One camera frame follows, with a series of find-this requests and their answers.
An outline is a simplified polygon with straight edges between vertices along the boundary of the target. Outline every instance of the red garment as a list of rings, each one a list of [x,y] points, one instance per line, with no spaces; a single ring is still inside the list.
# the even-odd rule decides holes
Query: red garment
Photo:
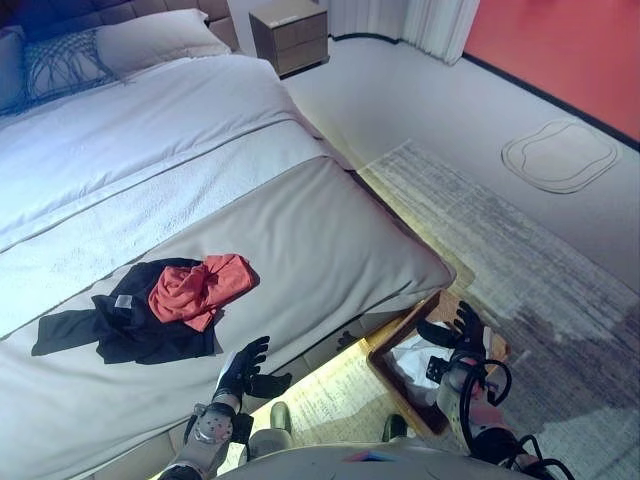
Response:
[[[253,288],[240,255],[209,255],[197,267],[165,267],[149,294],[149,307],[162,322],[182,321],[199,332],[219,307]]]

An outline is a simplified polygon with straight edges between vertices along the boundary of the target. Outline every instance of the white floor mat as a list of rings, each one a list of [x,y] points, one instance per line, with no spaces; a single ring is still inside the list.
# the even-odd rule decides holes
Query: white floor mat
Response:
[[[502,149],[502,163],[509,170],[552,193],[580,190],[611,168],[619,156],[614,141],[574,119],[553,120]]]

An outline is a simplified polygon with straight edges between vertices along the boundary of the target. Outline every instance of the headboard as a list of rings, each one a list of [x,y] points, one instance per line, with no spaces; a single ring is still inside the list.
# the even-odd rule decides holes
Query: headboard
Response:
[[[0,27],[21,25],[29,40],[43,40],[182,8],[207,13],[211,31],[238,49],[227,0],[0,0]]]

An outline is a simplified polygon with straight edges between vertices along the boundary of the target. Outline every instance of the wooden tray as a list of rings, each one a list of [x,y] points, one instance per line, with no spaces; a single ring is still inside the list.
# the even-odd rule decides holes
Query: wooden tray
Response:
[[[456,318],[458,302],[458,297],[446,290],[440,290],[418,303],[404,319],[396,320],[366,339],[371,348],[367,355],[367,364],[387,387],[402,416],[422,437],[444,433],[449,426],[449,421],[435,404],[431,407],[413,405],[408,400],[404,382],[387,365],[383,357],[396,345],[418,334],[415,329],[417,322],[425,320],[428,322],[453,322]],[[490,357],[504,361],[509,352],[509,345],[505,340],[494,334]]]

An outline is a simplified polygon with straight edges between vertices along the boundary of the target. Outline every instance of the white curtain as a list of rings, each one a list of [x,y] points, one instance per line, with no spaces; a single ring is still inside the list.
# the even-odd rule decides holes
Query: white curtain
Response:
[[[403,40],[453,64],[462,55],[480,0],[410,0]]]
[[[334,37],[373,33],[405,40],[455,63],[464,49],[480,0],[319,0]]]

